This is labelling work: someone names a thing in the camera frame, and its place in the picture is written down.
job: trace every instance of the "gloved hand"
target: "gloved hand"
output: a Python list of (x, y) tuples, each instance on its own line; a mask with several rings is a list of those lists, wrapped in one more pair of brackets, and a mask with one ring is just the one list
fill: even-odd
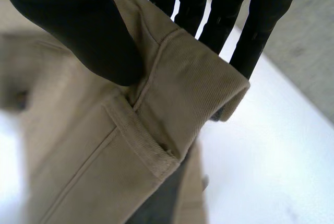
[(67, 46), (92, 72), (129, 86), (144, 74), (138, 49), (113, 0), (10, 0)]

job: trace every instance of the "seam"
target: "seam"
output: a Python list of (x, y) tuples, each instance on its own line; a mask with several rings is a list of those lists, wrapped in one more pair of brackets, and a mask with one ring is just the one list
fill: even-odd
[(153, 80), (154, 78), (156, 77), (156, 71), (157, 71), (157, 65), (161, 59), (161, 52), (165, 49), (165, 47), (167, 46), (167, 44), (169, 43), (169, 40), (175, 36), (177, 36), (178, 34), (181, 34), (183, 33), (184, 30), (181, 29), (181, 28), (177, 28), (176, 30), (172, 31), (171, 33), (169, 33), (164, 39), (163, 41), (161, 42), (160, 46), (159, 46), (159, 49), (158, 49), (158, 52), (157, 52), (157, 56), (156, 56), (156, 59), (154, 60), (154, 63), (153, 63), (153, 66), (152, 66), (152, 70), (150, 72), (150, 75), (134, 105), (134, 110), (135, 112), (138, 111), (139, 107), (141, 106), (141, 103), (143, 102), (149, 88), (151, 87), (151, 84), (153, 83)]
[(86, 170), (90, 167), (90, 165), (97, 159), (98, 154), (104, 150), (106, 145), (110, 144), (114, 140), (113, 137), (116, 135), (116, 131), (117, 127), (115, 127), (106, 136), (106, 138), (97, 146), (97, 148), (91, 153), (91, 155), (86, 159), (86, 161), (82, 163), (80, 168), (77, 169), (76, 173), (68, 181), (68, 183), (64, 186), (64, 188), (60, 191), (57, 198), (53, 201), (49, 209), (41, 218), (40, 223), (46, 223), (50, 219), (52, 214), (58, 209), (58, 206), (63, 202), (64, 198), (67, 196), (67, 193), (77, 184), (82, 175), (86, 172)]

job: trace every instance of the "khaki fabric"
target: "khaki fabric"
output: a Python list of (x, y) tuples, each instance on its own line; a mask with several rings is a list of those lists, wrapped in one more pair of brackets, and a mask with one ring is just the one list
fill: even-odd
[(0, 33), (12, 42), (4, 45), (20, 44), (40, 67), (20, 115), (29, 223), (124, 223), (177, 169), (204, 123), (222, 106), (226, 121), (249, 88), (149, 1), (115, 2), (147, 70), (129, 88), (88, 71), (1, 0)]

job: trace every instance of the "white surface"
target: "white surface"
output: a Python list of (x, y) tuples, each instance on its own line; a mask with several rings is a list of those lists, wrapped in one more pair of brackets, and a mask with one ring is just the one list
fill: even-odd
[[(224, 59), (239, 35), (232, 31)], [(265, 56), (251, 83), (230, 121), (207, 123), (200, 135), (210, 223), (334, 223), (333, 127)], [(23, 198), (22, 154), (12, 132), (0, 115), (0, 214)]]

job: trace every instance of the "gloved finger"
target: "gloved finger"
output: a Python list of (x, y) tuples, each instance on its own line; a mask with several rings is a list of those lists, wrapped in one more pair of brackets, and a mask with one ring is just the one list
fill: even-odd
[(144, 73), (139, 51), (113, 0), (10, 0), (92, 72), (129, 86)]

